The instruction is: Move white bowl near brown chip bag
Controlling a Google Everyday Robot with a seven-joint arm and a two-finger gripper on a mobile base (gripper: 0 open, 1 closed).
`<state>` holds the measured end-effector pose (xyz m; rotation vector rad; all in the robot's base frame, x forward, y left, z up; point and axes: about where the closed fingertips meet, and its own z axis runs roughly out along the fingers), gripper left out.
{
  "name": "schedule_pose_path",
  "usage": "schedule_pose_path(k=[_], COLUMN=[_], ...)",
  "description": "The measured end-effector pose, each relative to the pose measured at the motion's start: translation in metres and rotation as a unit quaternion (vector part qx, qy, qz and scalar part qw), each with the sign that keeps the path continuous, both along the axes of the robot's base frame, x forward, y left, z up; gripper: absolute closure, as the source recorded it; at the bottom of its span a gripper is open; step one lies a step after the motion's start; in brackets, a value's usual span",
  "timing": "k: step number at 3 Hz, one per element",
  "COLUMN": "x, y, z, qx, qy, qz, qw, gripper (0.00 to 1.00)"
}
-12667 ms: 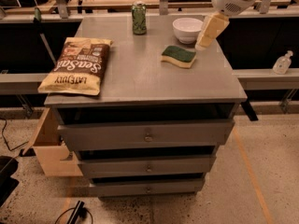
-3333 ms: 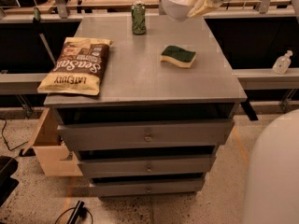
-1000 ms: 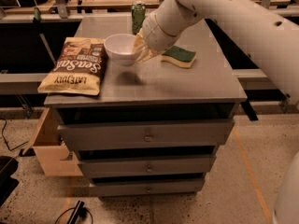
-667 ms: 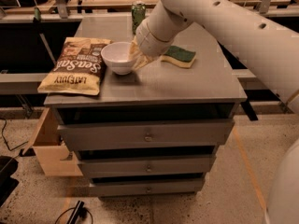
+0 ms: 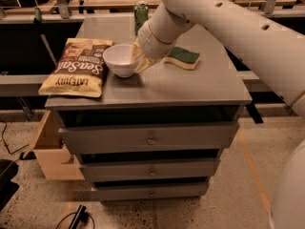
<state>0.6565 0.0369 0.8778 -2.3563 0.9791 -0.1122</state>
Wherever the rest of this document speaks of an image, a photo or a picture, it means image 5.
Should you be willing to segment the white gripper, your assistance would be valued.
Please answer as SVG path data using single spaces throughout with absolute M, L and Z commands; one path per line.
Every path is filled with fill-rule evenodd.
M 176 41 L 175 32 L 161 23 L 146 21 L 132 44 L 131 62 L 137 63 L 135 73 L 141 73 L 169 54 Z

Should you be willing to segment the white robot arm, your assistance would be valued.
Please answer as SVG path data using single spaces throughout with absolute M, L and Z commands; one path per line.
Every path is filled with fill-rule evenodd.
M 228 0 L 161 0 L 135 40 L 137 69 L 167 56 L 195 24 L 305 117 L 305 36 Z M 305 141 L 292 152 L 277 183 L 268 229 L 305 229 Z

